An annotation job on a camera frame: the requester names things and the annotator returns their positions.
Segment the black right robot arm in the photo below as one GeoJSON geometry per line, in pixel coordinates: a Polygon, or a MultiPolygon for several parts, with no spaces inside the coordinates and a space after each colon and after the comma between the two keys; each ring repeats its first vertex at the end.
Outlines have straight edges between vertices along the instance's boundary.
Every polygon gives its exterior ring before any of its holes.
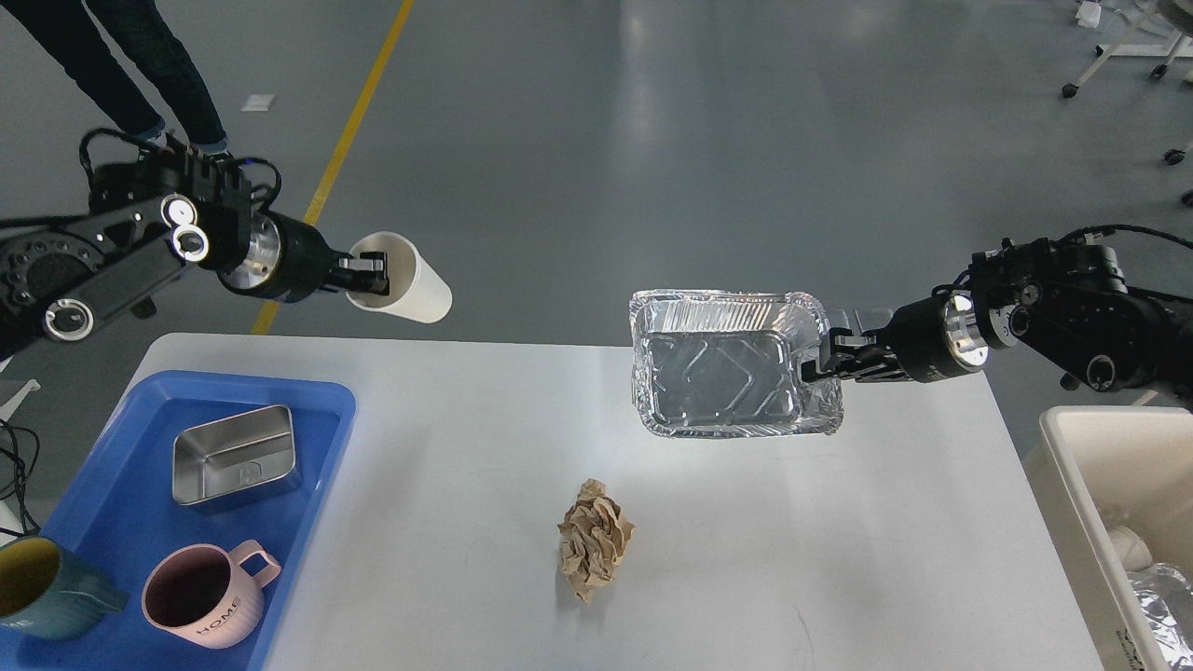
{"type": "Polygon", "coordinates": [[[1104,244],[1117,232],[1083,226],[975,253],[954,281],[882,326],[836,324],[801,378],[931,383],[979,373],[993,349],[1024,344],[1061,369],[1067,390],[1154,390],[1189,410],[1189,298],[1130,287],[1104,244]]]}

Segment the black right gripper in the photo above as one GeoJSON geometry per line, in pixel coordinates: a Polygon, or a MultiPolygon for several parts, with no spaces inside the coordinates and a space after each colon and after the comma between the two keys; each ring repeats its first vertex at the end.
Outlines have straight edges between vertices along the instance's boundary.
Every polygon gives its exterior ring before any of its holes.
{"type": "Polygon", "coordinates": [[[933,294],[895,310],[882,330],[830,328],[812,361],[801,362],[801,380],[854,378],[859,383],[937,382],[979,373],[989,347],[979,334],[968,294],[933,294]]]}

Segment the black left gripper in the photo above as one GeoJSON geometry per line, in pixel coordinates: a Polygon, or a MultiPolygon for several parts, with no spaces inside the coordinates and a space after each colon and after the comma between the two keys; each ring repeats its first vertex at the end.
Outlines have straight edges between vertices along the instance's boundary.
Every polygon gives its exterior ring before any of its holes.
{"type": "Polygon", "coordinates": [[[334,251],[314,226],[279,213],[252,213],[242,260],[216,273],[230,293],[295,303],[314,293],[388,294],[389,258],[334,251]]]}

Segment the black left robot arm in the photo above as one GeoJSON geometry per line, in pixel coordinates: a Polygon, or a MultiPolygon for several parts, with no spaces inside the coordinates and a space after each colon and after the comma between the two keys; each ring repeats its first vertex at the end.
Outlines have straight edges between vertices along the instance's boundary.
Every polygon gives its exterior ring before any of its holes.
{"type": "Polygon", "coordinates": [[[161,152],[98,128],[78,144],[78,162],[87,213],[4,220],[5,361],[41,340],[82,341],[126,313],[153,318],[154,293],[188,267],[278,303],[395,285],[391,253],[338,251],[314,226],[274,213],[282,172],[267,185],[245,174],[267,167],[264,158],[200,156],[175,138],[161,152]]]}

